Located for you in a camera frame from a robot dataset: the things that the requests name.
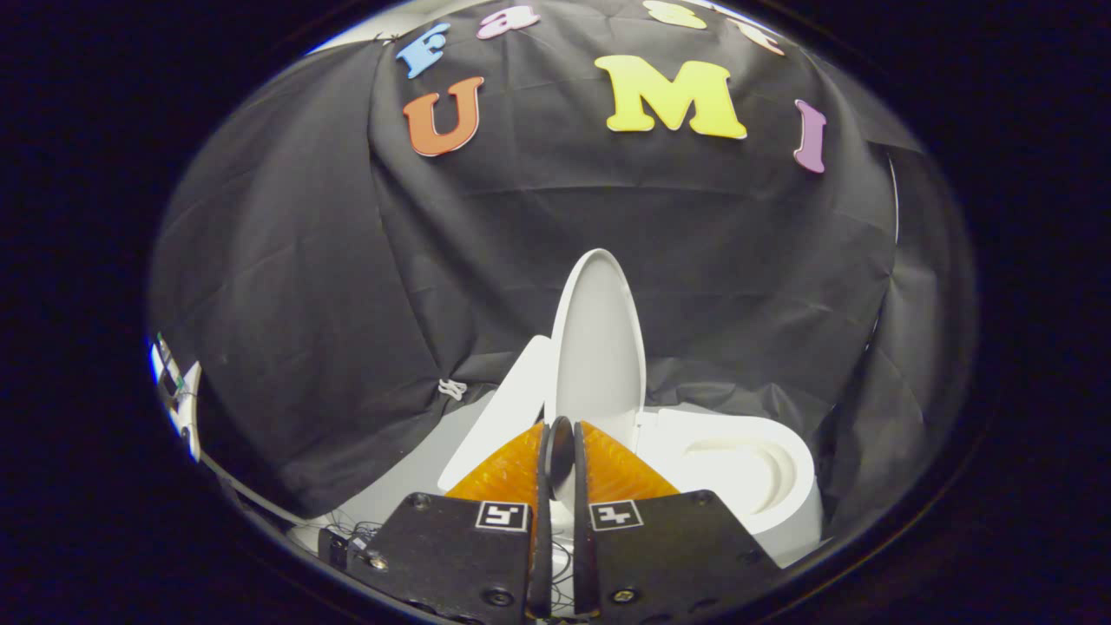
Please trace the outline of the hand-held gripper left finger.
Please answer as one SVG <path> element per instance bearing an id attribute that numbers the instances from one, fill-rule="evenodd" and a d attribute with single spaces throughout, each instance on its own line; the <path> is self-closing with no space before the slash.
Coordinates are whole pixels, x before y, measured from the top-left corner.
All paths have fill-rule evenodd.
<path id="1" fill-rule="evenodd" d="M 448 496 L 406 496 L 372 537 L 349 540 L 346 574 L 449 621 L 551 617 L 550 438 L 533 424 Z"/>

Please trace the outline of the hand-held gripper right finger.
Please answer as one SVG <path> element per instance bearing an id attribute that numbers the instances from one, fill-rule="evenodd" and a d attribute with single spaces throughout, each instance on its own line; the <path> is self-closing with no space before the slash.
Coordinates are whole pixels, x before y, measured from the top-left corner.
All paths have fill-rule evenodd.
<path id="1" fill-rule="evenodd" d="M 710 490 L 649 497 L 622 444 L 573 426 L 573 605 L 592 622 L 703 622 L 745 609 L 780 569 Z"/>

